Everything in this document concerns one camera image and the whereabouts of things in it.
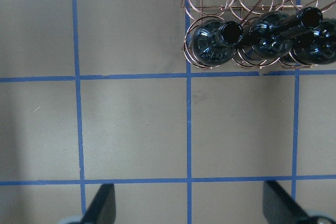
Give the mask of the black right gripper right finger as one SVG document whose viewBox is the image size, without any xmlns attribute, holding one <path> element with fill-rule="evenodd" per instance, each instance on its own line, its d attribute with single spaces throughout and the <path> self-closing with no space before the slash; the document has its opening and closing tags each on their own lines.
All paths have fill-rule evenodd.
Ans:
<svg viewBox="0 0 336 224">
<path fill-rule="evenodd" d="M 275 180 L 263 183 L 263 214 L 268 223 L 315 223 Z"/>
</svg>

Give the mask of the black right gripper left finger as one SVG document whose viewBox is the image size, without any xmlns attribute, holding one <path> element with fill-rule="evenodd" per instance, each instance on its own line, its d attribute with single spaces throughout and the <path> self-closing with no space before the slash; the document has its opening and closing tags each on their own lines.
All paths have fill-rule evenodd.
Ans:
<svg viewBox="0 0 336 224">
<path fill-rule="evenodd" d="M 116 198 L 114 184 L 102 184 L 79 223 L 114 223 Z"/>
</svg>

